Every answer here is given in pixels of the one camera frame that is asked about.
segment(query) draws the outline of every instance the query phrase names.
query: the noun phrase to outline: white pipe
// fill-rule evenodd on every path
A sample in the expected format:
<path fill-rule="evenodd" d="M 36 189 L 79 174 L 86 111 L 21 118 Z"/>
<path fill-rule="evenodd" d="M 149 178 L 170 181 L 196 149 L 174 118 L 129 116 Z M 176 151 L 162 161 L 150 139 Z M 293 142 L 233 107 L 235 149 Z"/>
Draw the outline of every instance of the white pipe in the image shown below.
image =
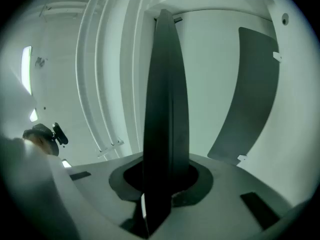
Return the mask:
<path fill-rule="evenodd" d="M 96 41 L 95 41 L 95 55 L 94 55 L 94 69 L 95 69 L 95 85 L 98 96 L 99 106 L 102 114 L 102 119 L 107 133 L 110 137 L 111 144 L 116 145 L 118 143 L 118 137 L 113 127 L 112 119 L 108 108 L 108 102 L 106 97 L 105 89 L 105 78 L 104 78 L 104 66 L 103 66 L 103 46 L 104 46 L 104 27 L 108 21 L 107 7 L 110 6 L 110 0 L 106 0 L 100 22 L 98 25 Z M 121 151 L 116 150 L 115 152 L 118 157 L 121 157 Z"/>
<path fill-rule="evenodd" d="M 142 21 L 144 16 L 144 7 L 147 0 L 140 0 L 136 21 L 134 25 L 133 35 L 133 55 L 132 55 L 132 96 L 133 96 L 133 113 L 135 121 L 135 132 L 138 142 L 139 151 L 143 151 L 143 130 L 141 128 L 140 119 L 140 92 L 139 92 L 139 55 L 140 55 L 140 39 L 142 34 Z"/>
<path fill-rule="evenodd" d="M 90 133 L 98 146 L 100 151 L 104 151 L 106 146 L 101 139 L 98 129 L 95 125 L 92 111 L 90 108 L 87 90 L 86 90 L 86 78 L 85 78 L 85 57 L 86 57 L 86 44 L 88 38 L 88 31 L 90 27 L 90 22 L 92 20 L 93 14 L 95 12 L 95 7 L 98 0 L 89 0 L 84 12 L 80 24 L 78 40 L 76 43 L 75 50 L 75 77 L 76 77 L 76 87 L 78 89 L 80 104 L 85 121 L 88 125 Z"/>

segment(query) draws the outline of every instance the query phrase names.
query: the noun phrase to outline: white wall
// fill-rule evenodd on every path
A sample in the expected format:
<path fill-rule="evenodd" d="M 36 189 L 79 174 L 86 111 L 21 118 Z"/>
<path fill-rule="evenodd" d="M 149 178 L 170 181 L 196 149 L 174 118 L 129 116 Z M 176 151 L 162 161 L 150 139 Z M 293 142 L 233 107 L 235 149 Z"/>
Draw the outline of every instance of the white wall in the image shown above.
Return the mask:
<path fill-rule="evenodd" d="M 33 124 L 43 123 L 49 128 L 54 122 L 60 124 L 69 144 L 65 148 L 60 146 L 59 157 L 72 165 L 104 160 L 97 159 L 99 150 L 85 122 L 76 86 L 75 52 L 81 18 L 82 14 L 56 14 L 45 19 L 21 20 L 11 26 L 0 54 L 1 67 L 9 67 L 20 79 L 22 50 L 32 46 L 30 78 L 38 114 L 38 120 Z M 94 51 L 99 19 L 99 14 L 93 16 L 89 31 L 86 79 L 98 130 L 103 139 L 109 141 L 95 86 Z M 38 57 L 45 59 L 42 68 L 35 67 Z"/>
<path fill-rule="evenodd" d="M 320 179 L 320 44 L 292 0 L 265 2 L 282 56 L 278 89 L 260 137 L 239 166 L 296 205 L 312 196 Z"/>
<path fill-rule="evenodd" d="M 176 28 L 188 94 L 190 153 L 206 157 L 234 96 L 240 58 L 239 28 L 274 39 L 276 34 L 271 21 L 243 12 L 201 10 L 176 17 L 182 17 Z"/>
<path fill-rule="evenodd" d="M 136 24 L 139 20 L 139 7 L 143 0 L 129 0 L 125 12 L 123 22 L 121 48 L 120 48 L 120 85 L 123 103 L 123 112 L 125 124 L 130 141 L 132 153 L 140 151 L 139 137 L 137 135 L 137 127 L 140 121 L 135 116 L 135 103 L 139 103 L 134 99 L 133 88 L 135 84 L 133 64 L 134 64 L 134 45 Z"/>

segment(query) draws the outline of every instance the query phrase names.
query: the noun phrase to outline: dark curved panel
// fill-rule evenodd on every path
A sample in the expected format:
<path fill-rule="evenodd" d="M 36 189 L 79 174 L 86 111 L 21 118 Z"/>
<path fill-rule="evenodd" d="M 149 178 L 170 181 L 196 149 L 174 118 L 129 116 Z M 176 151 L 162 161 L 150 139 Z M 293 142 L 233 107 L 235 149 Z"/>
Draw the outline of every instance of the dark curved panel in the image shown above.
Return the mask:
<path fill-rule="evenodd" d="M 237 165 L 261 134 L 271 112 L 279 79 L 277 42 L 260 32 L 239 28 L 240 59 L 231 106 L 208 157 Z"/>

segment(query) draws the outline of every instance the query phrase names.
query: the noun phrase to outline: person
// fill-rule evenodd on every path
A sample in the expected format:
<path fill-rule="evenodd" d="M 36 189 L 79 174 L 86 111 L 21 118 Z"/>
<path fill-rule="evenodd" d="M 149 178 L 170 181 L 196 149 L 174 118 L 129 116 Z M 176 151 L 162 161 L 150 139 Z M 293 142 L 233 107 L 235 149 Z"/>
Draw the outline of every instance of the person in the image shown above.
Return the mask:
<path fill-rule="evenodd" d="M 53 132 L 42 123 L 36 124 L 32 129 L 25 130 L 22 138 L 33 142 L 47 155 L 59 155 L 59 147 Z"/>

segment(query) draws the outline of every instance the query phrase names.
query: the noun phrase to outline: black rectangular slot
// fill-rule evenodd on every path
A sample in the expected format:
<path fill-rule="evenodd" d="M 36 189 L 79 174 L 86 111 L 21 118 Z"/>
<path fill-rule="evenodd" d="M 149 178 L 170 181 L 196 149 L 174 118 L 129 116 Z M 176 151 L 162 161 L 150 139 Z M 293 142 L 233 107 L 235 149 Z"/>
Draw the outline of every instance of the black rectangular slot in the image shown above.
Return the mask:
<path fill-rule="evenodd" d="M 83 171 L 83 172 L 71 174 L 71 175 L 70 175 L 70 178 L 71 178 L 71 180 L 76 181 L 76 180 L 79 180 L 79 179 L 88 177 L 88 176 L 90 176 L 90 175 L 91 175 L 90 172 Z"/>
<path fill-rule="evenodd" d="M 256 193 L 250 192 L 240 197 L 264 230 L 280 219 Z"/>

